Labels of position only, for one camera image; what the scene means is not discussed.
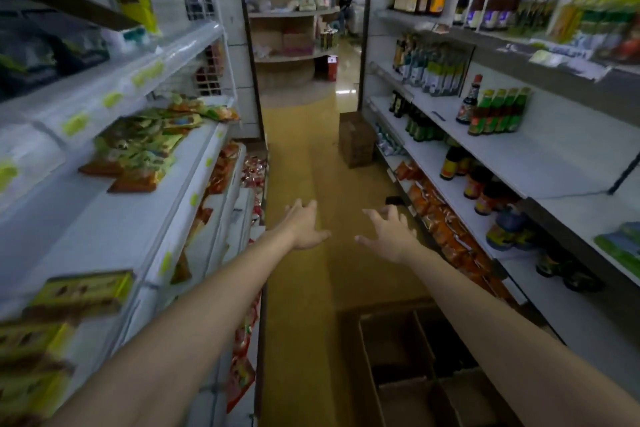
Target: hand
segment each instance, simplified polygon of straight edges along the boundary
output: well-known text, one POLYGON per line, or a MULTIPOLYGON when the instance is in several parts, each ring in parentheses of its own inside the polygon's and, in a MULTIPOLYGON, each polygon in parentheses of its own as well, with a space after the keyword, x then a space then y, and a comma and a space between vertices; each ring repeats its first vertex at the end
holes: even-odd
POLYGON ((371 218, 373 226, 376 227, 378 239, 371 240, 357 236, 356 242, 371 248, 383 259, 399 264, 403 261, 407 249, 416 244, 419 245, 415 237, 416 231, 409 229, 406 216, 398 216, 398 209, 395 206, 386 206, 380 210, 380 213, 387 217, 386 220, 375 210, 362 211, 371 218))
POLYGON ((293 206, 284 208, 285 215, 273 228, 274 232, 282 232, 291 239, 294 250, 308 250, 320 245, 331 236, 329 230, 316 230, 316 212, 318 203, 315 199, 307 206, 302 205, 302 199, 296 199, 293 206))

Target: floor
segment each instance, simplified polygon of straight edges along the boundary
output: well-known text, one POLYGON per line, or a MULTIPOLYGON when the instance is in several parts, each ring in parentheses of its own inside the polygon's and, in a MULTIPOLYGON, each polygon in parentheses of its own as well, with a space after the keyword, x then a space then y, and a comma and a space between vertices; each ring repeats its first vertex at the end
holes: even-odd
POLYGON ((333 235, 289 254, 269 279, 261 427, 355 425, 337 312, 427 294, 408 269, 353 240, 373 234, 362 209, 396 194, 382 165, 348 169, 338 153, 339 113, 357 108, 359 68, 359 54, 341 44, 329 97, 262 106, 271 163, 267 225, 297 197, 317 199, 319 226, 333 235))

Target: open cardboard box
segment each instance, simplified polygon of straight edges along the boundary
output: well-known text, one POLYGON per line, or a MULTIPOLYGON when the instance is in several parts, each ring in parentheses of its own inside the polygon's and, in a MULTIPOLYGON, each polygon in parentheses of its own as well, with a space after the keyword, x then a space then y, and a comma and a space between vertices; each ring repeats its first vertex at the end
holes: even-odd
POLYGON ((522 427, 434 302, 345 313, 342 335, 363 426, 522 427))

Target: forearm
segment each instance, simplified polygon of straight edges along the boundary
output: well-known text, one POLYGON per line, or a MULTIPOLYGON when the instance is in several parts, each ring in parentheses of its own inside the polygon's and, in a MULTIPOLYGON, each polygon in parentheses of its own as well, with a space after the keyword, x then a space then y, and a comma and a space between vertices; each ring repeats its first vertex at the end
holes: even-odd
POLYGON ((416 243, 403 261, 527 427, 640 424, 640 406, 564 345, 416 243))
POLYGON ((154 410, 155 427, 174 425, 291 246, 287 234, 268 232, 180 296, 93 375, 49 427, 138 427, 147 424, 147 409, 154 410), (159 392, 163 401, 157 403, 159 392))

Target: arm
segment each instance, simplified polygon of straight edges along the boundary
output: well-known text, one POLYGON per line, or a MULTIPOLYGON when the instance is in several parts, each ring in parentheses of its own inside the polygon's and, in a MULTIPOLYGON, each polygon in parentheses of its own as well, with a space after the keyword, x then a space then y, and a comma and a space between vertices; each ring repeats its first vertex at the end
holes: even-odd
POLYGON ((626 391, 420 245, 395 206, 384 211, 365 210, 378 239, 356 241, 415 272, 524 425, 640 425, 626 391))
POLYGON ((47 427, 176 425, 271 271, 312 248, 316 202, 298 199, 254 245, 174 302, 103 365, 47 427))

